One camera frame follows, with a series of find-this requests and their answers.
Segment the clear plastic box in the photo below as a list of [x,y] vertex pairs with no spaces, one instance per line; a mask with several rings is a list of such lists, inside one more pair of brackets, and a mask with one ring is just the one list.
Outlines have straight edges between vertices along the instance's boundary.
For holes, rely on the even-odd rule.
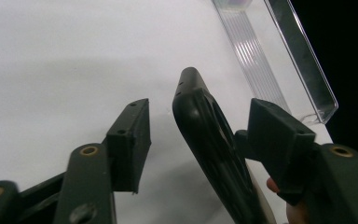
[[305,124],[327,123],[337,99],[291,0],[212,0],[254,97]]

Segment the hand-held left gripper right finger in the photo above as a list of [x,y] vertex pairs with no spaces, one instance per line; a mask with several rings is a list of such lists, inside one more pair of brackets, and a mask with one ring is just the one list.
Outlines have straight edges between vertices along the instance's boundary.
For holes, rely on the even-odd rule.
[[316,133],[278,105],[252,99],[248,128],[235,132],[240,154],[259,161],[291,205],[301,201],[312,173]]

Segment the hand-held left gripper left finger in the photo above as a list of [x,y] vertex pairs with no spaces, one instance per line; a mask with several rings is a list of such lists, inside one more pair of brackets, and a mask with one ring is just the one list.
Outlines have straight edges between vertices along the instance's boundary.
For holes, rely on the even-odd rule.
[[149,100],[129,103],[106,134],[113,191],[137,193],[151,146]]

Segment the black phone case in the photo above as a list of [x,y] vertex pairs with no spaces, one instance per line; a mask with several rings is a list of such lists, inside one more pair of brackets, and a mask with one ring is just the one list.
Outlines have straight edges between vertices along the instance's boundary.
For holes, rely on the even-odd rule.
[[182,136],[234,222],[266,224],[234,134],[196,68],[182,71],[172,112]]

